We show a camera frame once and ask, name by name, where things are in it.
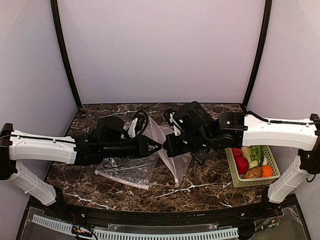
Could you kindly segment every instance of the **orange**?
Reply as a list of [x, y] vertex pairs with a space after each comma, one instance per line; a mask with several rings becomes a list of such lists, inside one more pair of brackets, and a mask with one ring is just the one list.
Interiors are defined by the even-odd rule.
[[272, 177], [274, 175], [274, 171], [272, 167], [269, 165], [262, 166], [262, 170], [263, 170], [262, 178]]

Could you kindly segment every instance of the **robotic arm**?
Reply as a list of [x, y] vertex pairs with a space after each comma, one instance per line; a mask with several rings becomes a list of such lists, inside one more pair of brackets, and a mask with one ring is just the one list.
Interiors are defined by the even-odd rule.
[[169, 157], [198, 150], [269, 145], [299, 148], [290, 167], [268, 189], [268, 201], [279, 204], [307, 177], [320, 173], [320, 118], [266, 119], [253, 112], [225, 113], [214, 120], [198, 102], [164, 114], [180, 133], [166, 136]]
[[128, 132], [123, 129], [124, 122], [120, 118], [102, 118], [97, 123], [94, 136], [88, 139], [33, 135], [14, 130], [11, 123], [6, 123], [0, 132], [0, 180], [12, 182], [26, 194], [29, 193], [49, 206], [56, 202], [56, 190], [19, 160], [92, 165], [101, 163], [104, 158], [134, 159], [150, 156], [161, 149], [162, 145], [142, 135], [149, 120], [145, 113], [140, 113], [143, 112], [137, 112]]

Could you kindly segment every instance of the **brown marble table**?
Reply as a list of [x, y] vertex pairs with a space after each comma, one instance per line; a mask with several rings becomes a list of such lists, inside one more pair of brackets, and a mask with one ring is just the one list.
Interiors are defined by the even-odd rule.
[[[144, 110], [159, 125], [167, 126], [166, 109], [177, 109], [179, 103], [88, 104], [81, 107], [67, 133], [71, 137], [88, 136], [97, 120], [119, 116], [130, 121], [137, 110]], [[241, 112], [239, 104], [206, 103], [202, 105], [213, 118], [222, 113]], [[261, 200], [264, 186], [234, 188], [224, 151], [198, 153], [205, 165], [191, 161], [180, 184], [166, 165], [158, 160], [150, 180], [149, 190], [95, 175], [96, 165], [75, 166], [53, 163], [47, 183], [62, 189], [69, 204], [131, 212], [190, 212], [237, 207]]]

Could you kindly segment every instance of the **white wall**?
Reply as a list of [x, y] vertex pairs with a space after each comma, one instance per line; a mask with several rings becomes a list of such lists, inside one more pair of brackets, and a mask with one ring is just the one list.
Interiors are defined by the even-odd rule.
[[59, 1], [82, 102], [242, 102], [264, 2]]
[[[0, 128], [61, 136], [76, 113], [61, 60], [50, 1], [0, 3]], [[24, 161], [44, 178], [45, 161]], [[0, 181], [0, 239], [16, 238], [29, 196]]]
[[[320, 2], [273, 1], [267, 39], [248, 109], [265, 117], [303, 119], [320, 114]], [[272, 149], [283, 172], [289, 148]], [[312, 239], [320, 239], [320, 178], [296, 190]]]

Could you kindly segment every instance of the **beige basket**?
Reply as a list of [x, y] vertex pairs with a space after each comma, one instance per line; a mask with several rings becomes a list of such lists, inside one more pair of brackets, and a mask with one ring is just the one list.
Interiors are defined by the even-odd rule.
[[280, 172], [279, 172], [278, 166], [276, 164], [274, 156], [271, 153], [269, 146], [262, 146], [262, 147], [263, 147], [264, 156], [267, 160], [267, 164], [269, 166], [271, 166], [273, 169], [273, 176], [250, 178], [250, 179], [244, 179], [239, 176], [236, 161], [235, 161], [235, 158], [234, 158], [234, 155], [232, 153], [231, 148], [225, 149], [225, 154], [228, 159], [228, 164], [229, 164], [229, 168], [230, 168], [233, 186], [235, 188], [259, 186], [259, 185], [269, 185], [269, 184], [272, 184], [272, 182], [275, 179], [278, 179], [280, 177]]

